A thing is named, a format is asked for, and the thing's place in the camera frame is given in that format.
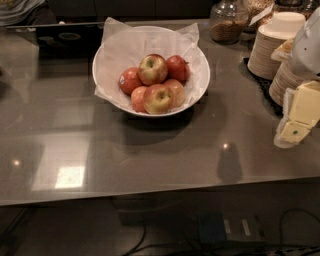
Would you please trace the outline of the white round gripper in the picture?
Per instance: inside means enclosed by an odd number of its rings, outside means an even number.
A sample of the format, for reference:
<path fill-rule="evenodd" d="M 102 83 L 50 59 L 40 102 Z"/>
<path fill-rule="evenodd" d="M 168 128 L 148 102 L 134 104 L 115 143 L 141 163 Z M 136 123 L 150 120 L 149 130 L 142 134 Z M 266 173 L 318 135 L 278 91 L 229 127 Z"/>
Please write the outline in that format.
<path fill-rule="evenodd" d="M 320 7 L 298 31 L 271 54 L 275 61 L 291 59 L 293 73 L 308 80 L 320 79 Z M 283 118 L 274 136 L 280 148 L 299 145 L 320 121 L 320 82 L 308 81 L 295 90 L 288 88 L 283 98 Z"/>

